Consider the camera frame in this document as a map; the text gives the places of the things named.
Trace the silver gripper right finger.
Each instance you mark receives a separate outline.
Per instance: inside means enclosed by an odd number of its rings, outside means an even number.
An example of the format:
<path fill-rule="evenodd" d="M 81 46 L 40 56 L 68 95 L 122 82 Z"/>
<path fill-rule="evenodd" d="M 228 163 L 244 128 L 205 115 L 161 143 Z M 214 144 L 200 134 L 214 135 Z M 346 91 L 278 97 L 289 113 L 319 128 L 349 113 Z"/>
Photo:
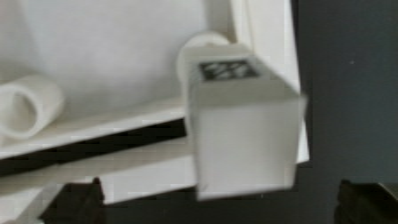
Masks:
<path fill-rule="evenodd" d="M 378 183 L 340 183 L 335 224 L 398 224 L 398 200 Z"/>

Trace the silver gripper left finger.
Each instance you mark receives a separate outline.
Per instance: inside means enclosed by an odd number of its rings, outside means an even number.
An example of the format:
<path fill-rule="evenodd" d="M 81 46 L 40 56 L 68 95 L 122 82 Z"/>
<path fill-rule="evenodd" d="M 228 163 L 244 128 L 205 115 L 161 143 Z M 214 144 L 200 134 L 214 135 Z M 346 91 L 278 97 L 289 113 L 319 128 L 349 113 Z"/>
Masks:
<path fill-rule="evenodd" d="M 40 215 L 43 224 L 106 224 L 106 194 L 100 178 L 68 183 Z"/>

